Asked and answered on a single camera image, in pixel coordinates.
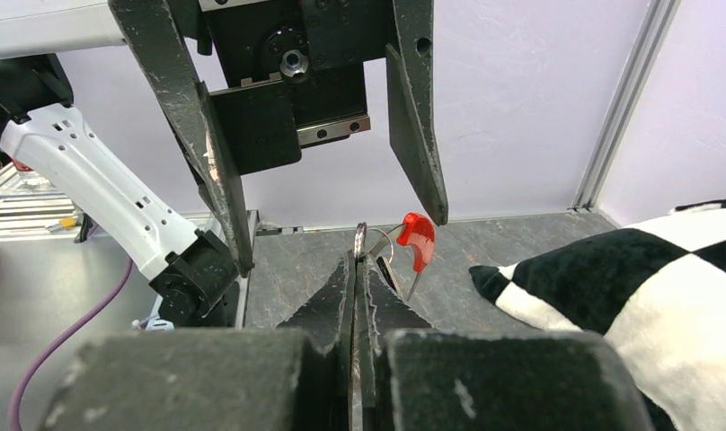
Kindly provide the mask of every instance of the bolt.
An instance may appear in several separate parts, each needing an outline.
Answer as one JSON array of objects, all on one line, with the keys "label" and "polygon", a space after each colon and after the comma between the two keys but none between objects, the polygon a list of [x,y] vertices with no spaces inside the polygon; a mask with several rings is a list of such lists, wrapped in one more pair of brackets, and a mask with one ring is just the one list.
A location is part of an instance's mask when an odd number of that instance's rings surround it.
[{"label": "bolt", "polygon": [[307,27],[312,30],[318,30],[321,27],[321,19],[315,15],[310,16],[307,18]]}]

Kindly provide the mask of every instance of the white wall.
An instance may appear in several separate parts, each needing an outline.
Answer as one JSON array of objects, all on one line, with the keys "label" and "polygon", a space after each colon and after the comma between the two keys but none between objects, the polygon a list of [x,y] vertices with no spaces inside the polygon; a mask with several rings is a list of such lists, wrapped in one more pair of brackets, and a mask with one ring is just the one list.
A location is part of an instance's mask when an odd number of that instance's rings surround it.
[{"label": "white wall", "polygon": [[[568,207],[649,0],[437,0],[435,122],[451,219]],[[76,101],[142,180],[203,209],[126,48],[61,56]],[[217,61],[196,59],[210,89]],[[244,177],[248,207],[280,224],[393,222],[421,206],[387,143],[383,61],[367,65],[374,130]]]},{"label": "white wall", "polygon": [[726,0],[683,0],[598,205],[619,224],[726,198]]}]

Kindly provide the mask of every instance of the black and white checkered cloth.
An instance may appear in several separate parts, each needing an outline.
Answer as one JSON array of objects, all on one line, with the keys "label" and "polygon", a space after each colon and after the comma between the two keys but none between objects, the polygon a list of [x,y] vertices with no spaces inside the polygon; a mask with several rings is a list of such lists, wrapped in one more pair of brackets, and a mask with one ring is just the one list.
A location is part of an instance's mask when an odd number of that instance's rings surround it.
[{"label": "black and white checkered cloth", "polygon": [[470,272],[517,319],[603,335],[657,429],[726,429],[726,201],[671,214]]}]

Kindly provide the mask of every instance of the gray floor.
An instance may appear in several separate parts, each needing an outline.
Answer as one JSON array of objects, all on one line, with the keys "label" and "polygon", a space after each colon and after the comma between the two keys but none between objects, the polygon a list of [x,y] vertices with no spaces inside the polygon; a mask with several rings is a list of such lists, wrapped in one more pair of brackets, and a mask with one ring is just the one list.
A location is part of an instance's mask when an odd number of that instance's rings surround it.
[{"label": "gray floor", "polygon": [[[434,260],[412,306],[442,330],[508,330],[519,324],[485,302],[466,272],[476,264],[508,265],[613,227],[598,215],[541,215],[455,223],[439,228]],[[352,232],[259,237],[247,325],[271,328],[320,288]],[[29,362],[114,286],[124,253],[110,238],[0,243],[0,430],[13,387]],[[411,283],[403,249],[394,271]],[[87,338],[123,331],[146,317],[154,295],[135,272],[107,310],[70,339],[35,375],[22,404],[24,429],[35,429],[64,366]]]}]

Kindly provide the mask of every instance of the red plastic handle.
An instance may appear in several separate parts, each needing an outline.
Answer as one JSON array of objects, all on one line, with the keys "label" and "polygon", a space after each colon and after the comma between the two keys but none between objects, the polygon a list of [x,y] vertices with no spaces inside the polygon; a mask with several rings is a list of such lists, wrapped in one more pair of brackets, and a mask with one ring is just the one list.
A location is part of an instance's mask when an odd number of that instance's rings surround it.
[{"label": "red plastic handle", "polygon": [[397,243],[413,247],[413,270],[422,272],[434,255],[434,225],[419,213],[408,213],[403,219],[405,227],[397,237]]}]

